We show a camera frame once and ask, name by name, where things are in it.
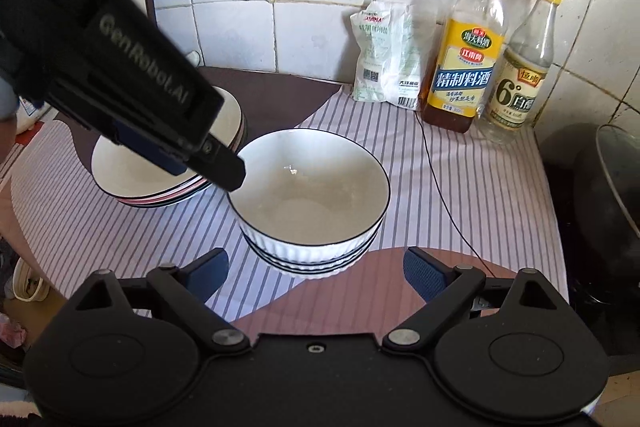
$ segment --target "white packet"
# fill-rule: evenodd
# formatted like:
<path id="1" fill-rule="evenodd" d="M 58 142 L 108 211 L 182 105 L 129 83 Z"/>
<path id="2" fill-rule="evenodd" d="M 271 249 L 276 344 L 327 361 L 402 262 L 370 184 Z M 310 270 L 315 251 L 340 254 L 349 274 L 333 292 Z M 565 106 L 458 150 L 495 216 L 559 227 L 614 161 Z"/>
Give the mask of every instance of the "white packet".
<path id="1" fill-rule="evenodd" d="M 373 1 L 351 16 L 360 46 L 352 97 L 416 110 L 435 26 L 433 16 L 400 3 Z"/>

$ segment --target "qr code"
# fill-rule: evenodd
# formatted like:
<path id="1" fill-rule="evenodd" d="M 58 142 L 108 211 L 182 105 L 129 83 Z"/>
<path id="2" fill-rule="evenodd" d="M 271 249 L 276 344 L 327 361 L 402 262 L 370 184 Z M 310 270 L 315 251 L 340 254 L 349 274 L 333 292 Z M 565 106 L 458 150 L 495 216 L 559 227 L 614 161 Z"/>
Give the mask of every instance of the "qr code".
<path id="1" fill-rule="evenodd" d="M 379 73 L 377 71 L 364 70 L 364 79 L 371 80 L 372 82 L 378 81 Z"/>
<path id="2" fill-rule="evenodd" d="M 415 98 L 406 98 L 404 96 L 400 96 L 398 98 L 398 105 L 400 107 L 408 107 L 410 109 L 413 109 L 415 107 Z"/>

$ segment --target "glass bottle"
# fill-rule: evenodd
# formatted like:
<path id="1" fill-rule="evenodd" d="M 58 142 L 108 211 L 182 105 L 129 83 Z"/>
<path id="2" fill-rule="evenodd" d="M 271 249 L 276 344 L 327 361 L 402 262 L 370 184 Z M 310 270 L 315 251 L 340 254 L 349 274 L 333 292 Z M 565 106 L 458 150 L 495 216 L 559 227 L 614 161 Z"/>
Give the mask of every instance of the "glass bottle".
<path id="1" fill-rule="evenodd" d="M 507 29 L 505 0 L 452 0 L 438 57 L 420 88 L 426 123 L 468 131 Z"/>
<path id="2" fill-rule="evenodd" d="M 478 118 L 482 134 L 496 143 L 512 141 L 527 120 L 554 59 L 554 24 L 561 1 L 537 0 L 509 40 L 493 91 Z"/>

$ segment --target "floor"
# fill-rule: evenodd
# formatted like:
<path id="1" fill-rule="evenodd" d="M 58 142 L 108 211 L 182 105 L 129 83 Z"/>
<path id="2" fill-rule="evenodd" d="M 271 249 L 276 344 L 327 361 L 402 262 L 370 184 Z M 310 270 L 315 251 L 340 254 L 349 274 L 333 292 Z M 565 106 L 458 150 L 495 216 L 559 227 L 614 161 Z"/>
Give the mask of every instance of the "floor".
<path id="1" fill-rule="evenodd" d="M 26 328 L 27 344 L 31 345 L 64 303 L 65 299 L 52 290 L 43 302 L 24 303 L 13 299 L 4 302 L 4 309 Z M 603 427 L 638 427 L 640 371 L 609 378 L 593 416 Z"/>

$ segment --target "black cable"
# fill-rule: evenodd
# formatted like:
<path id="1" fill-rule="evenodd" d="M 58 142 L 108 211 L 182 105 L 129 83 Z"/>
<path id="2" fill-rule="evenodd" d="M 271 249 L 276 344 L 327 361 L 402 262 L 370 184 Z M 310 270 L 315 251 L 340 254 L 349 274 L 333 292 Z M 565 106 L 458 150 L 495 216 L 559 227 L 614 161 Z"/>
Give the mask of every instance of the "black cable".
<path id="1" fill-rule="evenodd" d="M 431 163 L 431 154 L 429 152 L 429 148 L 427 147 L 427 137 L 424 134 L 424 125 L 420 121 L 420 118 L 418 117 L 418 112 L 417 111 L 415 111 L 415 120 L 418 121 L 418 125 L 420 126 L 420 130 L 422 131 L 422 141 L 424 142 L 424 150 L 427 151 L 427 159 L 429 160 L 429 168 L 431 169 L 431 176 L 433 176 L 433 181 L 435 182 L 436 188 L 438 190 L 438 194 L 440 195 L 440 201 L 442 201 L 444 209 L 447 211 L 447 215 L 449 216 L 449 219 L 451 220 L 451 223 L 453 224 L 453 226 L 457 230 L 457 232 L 460 234 L 460 237 L 462 238 L 462 241 L 464 241 L 466 243 L 466 245 L 471 249 L 471 251 L 474 254 L 476 254 L 476 257 L 478 257 L 478 259 L 480 260 L 480 263 L 482 263 L 482 266 L 484 266 L 486 268 L 487 272 L 489 272 L 493 277 L 495 277 L 495 273 L 491 270 L 491 268 L 489 268 L 487 266 L 487 263 L 484 262 L 484 259 L 482 259 L 482 257 L 480 257 L 478 255 L 478 252 L 476 251 L 476 249 L 474 247 L 471 246 L 471 243 L 466 240 L 466 237 L 463 235 L 461 230 L 458 228 L 458 226 L 456 224 L 456 221 L 453 219 L 453 216 L 451 215 L 451 212 L 449 211 L 449 206 L 447 205 L 447 202 L 444 200 L 444 196 L 442 195 L 442 191 L 440 190 L 440 184 L 438 183 L 438 178 L 436 177 L 436 173 L 433 170 L 433 163 Z"/>

